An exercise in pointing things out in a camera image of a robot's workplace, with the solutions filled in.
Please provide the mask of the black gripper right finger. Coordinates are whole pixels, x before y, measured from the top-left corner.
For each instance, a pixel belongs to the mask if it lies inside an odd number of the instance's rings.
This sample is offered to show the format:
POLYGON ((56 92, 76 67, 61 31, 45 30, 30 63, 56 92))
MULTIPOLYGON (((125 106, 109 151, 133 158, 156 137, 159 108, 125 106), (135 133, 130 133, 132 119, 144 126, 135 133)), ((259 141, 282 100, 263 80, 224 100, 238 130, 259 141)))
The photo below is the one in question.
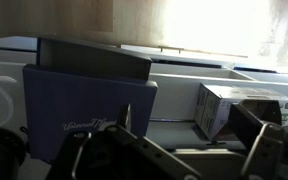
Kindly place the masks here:
POLYGON ((228 126, 248 150, 240 180, 276 180, 285 131, 278 103, 233 104, 228 126))

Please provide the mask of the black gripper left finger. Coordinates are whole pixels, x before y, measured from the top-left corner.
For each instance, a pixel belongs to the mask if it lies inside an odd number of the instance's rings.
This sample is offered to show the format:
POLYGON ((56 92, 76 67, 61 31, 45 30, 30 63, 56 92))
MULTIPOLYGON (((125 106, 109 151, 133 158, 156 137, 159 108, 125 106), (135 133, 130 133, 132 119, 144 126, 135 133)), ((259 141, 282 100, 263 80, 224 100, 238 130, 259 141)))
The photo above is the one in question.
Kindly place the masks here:
POLYGON ((197 170, 130 132, 131 106, 95 134, 69 134, 45 180, 202 180, 197 170))

